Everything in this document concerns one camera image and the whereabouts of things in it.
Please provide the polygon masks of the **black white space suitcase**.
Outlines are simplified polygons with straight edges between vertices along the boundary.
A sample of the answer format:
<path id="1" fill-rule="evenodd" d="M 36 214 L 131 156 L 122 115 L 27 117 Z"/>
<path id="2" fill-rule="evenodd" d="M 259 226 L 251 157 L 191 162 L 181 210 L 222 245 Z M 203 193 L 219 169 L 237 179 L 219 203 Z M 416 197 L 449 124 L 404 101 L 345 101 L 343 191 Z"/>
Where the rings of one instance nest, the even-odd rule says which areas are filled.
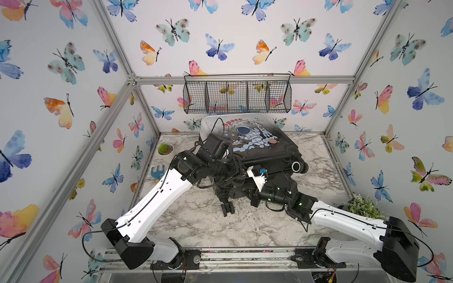
<path id="1" fill-rule="evenodd" d="M 295 142 L 264 114 L 204 117 L 199 140 L 204 142 L 211 133 L 231 142 L 233 156 L 241 161 L 246 174 L 250 166 L 257 165 L 267 170 L 269 180 L 281 173 L 291 178 L 292 174 L 305 174 L 309 169 Z M 235 212 L 232 199 L 250 200 L 250 187 L 245 182 L 239 186 L 214 186 L 224 216 Z"/>

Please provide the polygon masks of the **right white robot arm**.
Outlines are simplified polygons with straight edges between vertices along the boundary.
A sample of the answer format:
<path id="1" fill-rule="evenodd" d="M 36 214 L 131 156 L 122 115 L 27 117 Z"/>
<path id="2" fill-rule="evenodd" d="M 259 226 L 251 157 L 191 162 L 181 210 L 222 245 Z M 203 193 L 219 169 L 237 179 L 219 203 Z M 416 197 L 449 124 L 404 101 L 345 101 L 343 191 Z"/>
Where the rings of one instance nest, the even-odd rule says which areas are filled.
<path id="1" fill-rule="evenodd" d="M 314 252 L 317 265 L 347 262 L 376 265 L 401 281 L 416 281 L 419 240 L 399 218 L 373 219 L 335 208 L 299 192 L 296 182 L 283 173 L 271 180 L 264 175 L 251 175 L 245 183 L 250 187 L 253 203 L 281 205 L 304 229 L 320 225 L 354 238 L 346 242 L 320 238 Z"/>

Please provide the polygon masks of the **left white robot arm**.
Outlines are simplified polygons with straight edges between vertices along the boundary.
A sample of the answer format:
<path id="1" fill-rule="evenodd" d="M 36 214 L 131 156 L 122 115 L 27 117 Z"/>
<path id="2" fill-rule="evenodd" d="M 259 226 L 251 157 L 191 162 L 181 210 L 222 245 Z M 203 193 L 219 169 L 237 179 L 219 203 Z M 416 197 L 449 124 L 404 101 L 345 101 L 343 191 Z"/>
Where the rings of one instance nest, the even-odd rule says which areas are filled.
<path id="1" fill-rule="evenodd" d="M 211 133 L 205 141 L 198 141 L 194 149 L 176 154 L 158 184 L 123 216 L 106 219 L 101 231 L 130 270 L 148 259 L 177 268 L 184 261 L 179 243 L 173 238 L 149 238 L 147 233 L 167 208 L 192 186 L 207 177 L 221 184 L 233 180 L 240 170 L 231 142 Z"/>

